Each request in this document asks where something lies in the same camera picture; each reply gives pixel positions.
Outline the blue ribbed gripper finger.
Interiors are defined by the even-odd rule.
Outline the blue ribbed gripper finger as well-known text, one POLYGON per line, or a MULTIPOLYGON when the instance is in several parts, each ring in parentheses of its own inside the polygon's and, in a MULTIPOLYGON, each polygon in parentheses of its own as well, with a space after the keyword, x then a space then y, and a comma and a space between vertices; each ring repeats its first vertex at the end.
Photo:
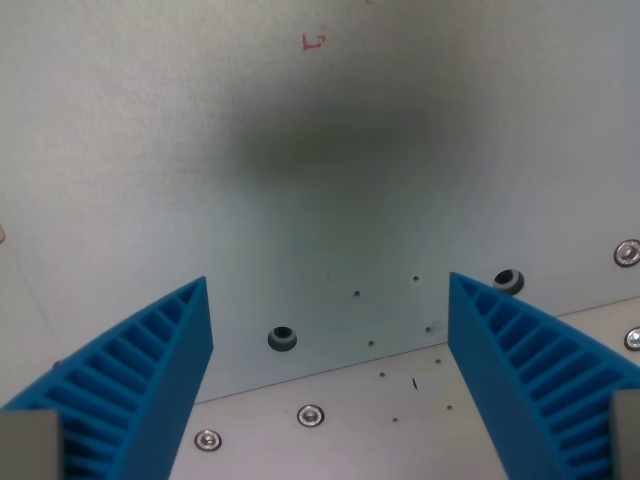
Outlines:
POLYGON ((639 368, 565 322, 449 277, 448 345, 511 479, 610 479, 609 404, 639 368))
POLYGON ((59 414, 66 479, 166 479, 213 350, 199 277, 61 360, 2 409, 59 414))

